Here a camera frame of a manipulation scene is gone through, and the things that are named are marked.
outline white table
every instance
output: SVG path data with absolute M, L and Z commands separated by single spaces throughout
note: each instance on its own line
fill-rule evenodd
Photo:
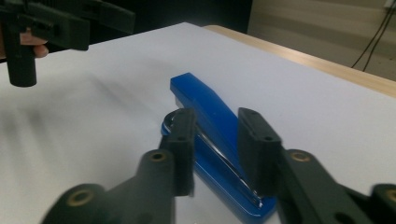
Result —
M 169 79 L 186 72 L 234 112 L 262 113 L 286 148 L 313 153 L 340 183 L 365 194 L 396 183 L 396 99 L 204 28 L 183 23 L 36 65 L 29 89 L 10 86 L 0 65 L 0 223 L 39 223 L 65 190 L 133 176 L 177 109 Z M 239 223 L 195 180 L 177 223 Z

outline blue stapler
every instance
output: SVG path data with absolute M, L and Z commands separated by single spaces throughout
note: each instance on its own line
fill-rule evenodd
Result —
M 245 181 L 237 153 L 237 116 L 205 83 L 187 73 L 171 78 L 180 107 L 197 117 L 195 171 L 243 223 L 263 223 L 275 210 L 273 197 L 259 197 Z M 175 112 L 168 114 L 162 134 L 171 132 Z

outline wooden surface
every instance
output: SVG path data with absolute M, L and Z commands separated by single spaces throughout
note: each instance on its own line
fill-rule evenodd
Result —
M 288 49 L 217 25 L 209 25 L 205 28 L 218 34 L 227 35 L 232 39 L 238 40 L 252 47 L 274 53 L 293 62 L 316 68 L 327 74 L 340 77 L 368 89 L 396 97 L 396 82 L 392 80 L 364 73 L 338 63 L 332 63 L 294 49 Z

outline black cable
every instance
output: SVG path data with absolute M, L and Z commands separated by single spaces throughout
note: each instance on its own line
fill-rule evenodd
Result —
M 390 6 L 390 8 L 388 8 L 387 11 L 387 15 L 384 17 L 384 20 L 382 20 L 381 25 L 379 26 L 378 30 L 375 32 L 375 35 L 373 36 L 373 38 L 370 40 L 369 44 L 367 45 L 367 47 L 364 49 L 364 51 L 361 53 L 361 56 L 359 56 L 358 60 L 351 66 L 351 68 L 355 67 L 355 65 L 361 60 L 361 57 L 363 57 L 364 53 L 366 53 L 367 49 L 370 48 L 371 44 L 373 43 L 373 41 L 375 40 L 376 36 L 378 35 L 378 33 L 381 31 L 382 27 L 384 26 L 384 24 L 387 21 L 387 18 L 391 17 L 391 15 L 393 13 L 393 8 L 395 7 L 396 4 L 396 0 L 393 1 L 392 5 Z
M 364 67 L 363 67 L 363 70 L 362 70 L 363 72 L 366 71 L 367 65 L 369 64 L 369 62 L 370 62 L 370 60 L 371 60 L 371 58 L 372 58 L 372 56 L 373 56 L 374 50 L 375 50 L 375 48 L 376 48 L 376 45 L 378 44 L 378 42 L 379 42 L 379 40 L 381 39 L 382 35 L 385 33 L 385 31 L 386 31 L 387 28 L 388 28 L 388 24 L 389 24 L 389 22 L 390 22 L 390 19 L 392 18 L 393 13 L 395 12 L 395 8 L 394 8 L 395 3 L 396 3 L 396 1 L 394 1 L 393 4 L 392 4 L 392 6 L 391 6 L 392 11 L 390 12 L 390 15 L 389 15 L 389 17 L 388 17 L 388 19 L 387 19 L 387 22 L 385 23 L 384 29 L 382 29 L 381 34 L 379 35 L 378 39 L 375 41 L 375 44 L 373 45 L 373 48 L 372 48 L 372 50 L 370 51 L 369 58 L 367 59 L 367 62 L 366 62 L 366 64 L 365 64 Z

